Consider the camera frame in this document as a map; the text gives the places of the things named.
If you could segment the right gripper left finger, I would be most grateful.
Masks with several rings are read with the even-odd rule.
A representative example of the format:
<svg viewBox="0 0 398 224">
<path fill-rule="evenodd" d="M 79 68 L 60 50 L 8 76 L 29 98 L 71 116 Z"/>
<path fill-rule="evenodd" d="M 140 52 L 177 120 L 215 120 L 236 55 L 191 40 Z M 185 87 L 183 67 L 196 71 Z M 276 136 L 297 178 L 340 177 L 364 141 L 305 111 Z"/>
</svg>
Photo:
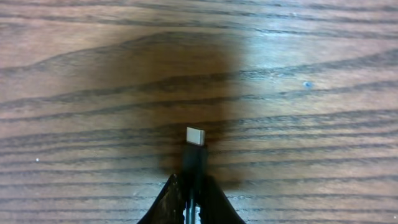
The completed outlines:
<svg viewBox="0 0 398 224">
<path fill-rule="evenodd" d="M 172 174 L 137 224 L 184 224 L 185 204 L 181 178 Z"/>
</svg>

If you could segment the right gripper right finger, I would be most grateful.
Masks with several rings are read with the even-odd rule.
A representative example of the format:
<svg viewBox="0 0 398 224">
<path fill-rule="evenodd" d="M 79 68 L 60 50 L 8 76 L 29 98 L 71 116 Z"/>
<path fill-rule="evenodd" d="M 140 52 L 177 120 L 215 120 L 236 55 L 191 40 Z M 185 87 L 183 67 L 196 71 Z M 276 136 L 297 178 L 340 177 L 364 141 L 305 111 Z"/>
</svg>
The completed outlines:
<svg viewBox="0 0 398 224">
<path fill-rule="evenodd" d="M 198 204 L 201 224 L 245 224 L 210 175 L 204 179 Z"/>
</svg>

